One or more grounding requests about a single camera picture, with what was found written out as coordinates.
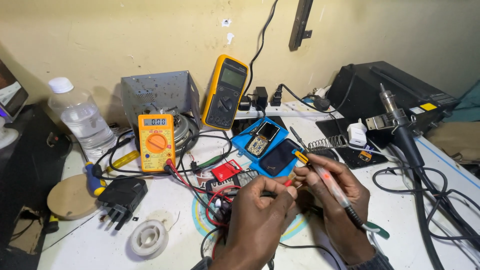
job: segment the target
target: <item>human hand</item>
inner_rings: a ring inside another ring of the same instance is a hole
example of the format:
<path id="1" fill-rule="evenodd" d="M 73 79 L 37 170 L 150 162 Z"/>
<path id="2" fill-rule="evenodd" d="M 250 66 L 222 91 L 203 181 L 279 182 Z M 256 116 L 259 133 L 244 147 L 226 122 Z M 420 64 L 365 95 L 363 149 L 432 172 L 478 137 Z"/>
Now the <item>human hand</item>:
<path id="1" fill-rule="evenodd" d="M 348 167 L 326 157 L 307 155 L 310 163 L 323 166 L 332 173 L 345 195 L 352 203 L 353 209 L 363 222 L 367 222 L 370 192 L 364 187 Z M 306 180 L 313 194 L 320 200 L 324 208 L 325 228 L 332 245 L 342 258 L 355 265 L 371 259 L 375 250 L 368 241 L 367 234 L 359 230 L 350 221 L 345 209 L 340 206 L 328 191 L 317 173 L 307 167 L 295 168 L 297 181 Z"/>
<path id="2" fill-rule="evenodd" d="M 280 242 L 285 216 L 295 206 L 295 187 L 274 179 L 257 176 L 241 188 L 232 202 L 227 244 L 216 256 L 209 270 L 261 269 L 273 256 Z M 263 191 L 274 192 L 275 199 L 260 197 Z"/>

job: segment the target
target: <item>digital multimeter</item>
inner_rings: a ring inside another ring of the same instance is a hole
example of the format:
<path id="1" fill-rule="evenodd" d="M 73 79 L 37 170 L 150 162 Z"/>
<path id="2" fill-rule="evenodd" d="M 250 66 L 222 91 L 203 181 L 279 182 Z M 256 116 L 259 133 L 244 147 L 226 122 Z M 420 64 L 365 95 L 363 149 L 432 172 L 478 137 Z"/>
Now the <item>digital multimeter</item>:
<path id="1" fill-rule="evenodd" d="M 167 159 L 175 165 L 173 115 L 142 114 L 138 116 L 138 134 L 142 171 L 162 172 Z"/>
<path id="2" fill-rule="evenodd" d="M 247 72 L 244 63 L 225 54 L 218 57 L 202 116 L 204 124 L 224 130 L 232 128 Z"/>

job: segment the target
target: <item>yellow wall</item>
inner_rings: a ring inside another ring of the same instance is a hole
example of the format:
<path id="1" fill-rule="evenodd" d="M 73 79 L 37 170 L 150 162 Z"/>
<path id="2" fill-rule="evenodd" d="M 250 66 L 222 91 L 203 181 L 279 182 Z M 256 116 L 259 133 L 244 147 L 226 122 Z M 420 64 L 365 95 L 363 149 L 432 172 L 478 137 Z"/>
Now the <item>yellow wall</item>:
<path id="1" fill-rule="evenodd" d="M 46 100 L 48 80 L 65 76 L 94 93 L 109 122 L 125 123 L 120 77 L 190 70 L 206 89 L 220 54 L 250 61 L 273 1 L 0 0 L 0 58 L 30 102 Z M 479 79 L 478 0 L 315 0 L 313 36 L 290 52 L 297 4 L 279 0 L 253 88 L 285 83 L 302 95 L 342 65 L 378 60 L 454 96 Z"/>

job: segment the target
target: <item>blue phone holder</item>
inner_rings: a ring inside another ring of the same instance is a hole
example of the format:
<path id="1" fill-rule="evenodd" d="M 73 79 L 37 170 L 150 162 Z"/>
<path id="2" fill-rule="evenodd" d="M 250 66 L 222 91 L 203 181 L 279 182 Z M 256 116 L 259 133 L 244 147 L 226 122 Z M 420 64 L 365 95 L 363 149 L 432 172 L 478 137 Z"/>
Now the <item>blue phone holder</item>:
<path id="1" fill-rule="evenodd" d="M 280 129 L 278 130 L 278 133 L 276 134 L 275 138 L 273 139 L 273 141 L 268 146 L 265 153 L 261 157 L 258 158 L 256 156 L 250 154 L 247 150 L 245 150 L 245 146 L 247 145 L 247 143 L 252 138 L 252 135 L 250 135 L 249 132 L 252 131 L 257 126 L 259 126 L 261 122 L 262 122 L 262 119 L 259 119 L 253 125 L 248 127 L 246 130 L 242 131 L 240 134 L 235 136 L 232 139 L 232 144 L 233 144 L 233 146 L 235 146 L 239 150 L 239 152 L 238 152 L 239 156 L 245 155 L 246 157 L 248 157 L 252 161 L 252 163 L 250 164 L 250 168 L 252 170 L 258 171 L 258 173 L 261 174 L 261 175 L 265 175 L 265 176 L 268 176 L 268 177 L 273 177 L 272 175 L 267 173 L 265 170 L 260 168 L 258 163 L 264 155 L 266 155 L 268 152 L 270 152 L 272 149 L 274 149 L 279 143 L 281 143 L 287 137 L 288 131 L 286 129 L 284 129 L 283 127 L 277 125 L 275 122 L 270 120 L 268 117 L 265 117 L 265 122 L 269 122 L 269 123 L 279 127 Z M 297 163 L 297 160 L 298 159 L 295 158 L 292 162 L 290 162 L 288 164 L 288 166 L 285 167 L 276 177 L 278 177 L 278 176 L 288 176 L 290 174 L 290 172 L 292 171 L 293 167 L 295 166 L 295 163 Z"/>

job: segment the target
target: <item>white power strip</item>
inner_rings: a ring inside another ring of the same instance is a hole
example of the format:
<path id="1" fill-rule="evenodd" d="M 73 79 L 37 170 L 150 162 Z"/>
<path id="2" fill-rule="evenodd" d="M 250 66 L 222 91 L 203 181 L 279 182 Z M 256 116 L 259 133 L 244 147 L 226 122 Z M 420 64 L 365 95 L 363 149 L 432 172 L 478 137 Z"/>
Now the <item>white power strip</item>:
<path id="1" fill-rule="evenodd" d="M 319 112 L 312 108 L 307 107 L 300 101 L 282 102 L 279 107 L 272 107 L 268 104 L 265 113 L 267 116 L 282 116 L 282 117 L 325 117 L 331 119 L 328 113 Z M 343 118 L 338 112 L 333 112 L 333 116 L 336 118 Z M 262 111 L 256 110 L 254 107 L 250 107 L 250 110 L 237 111 L 235 119 L 255 118 L 262 117 Z"/>

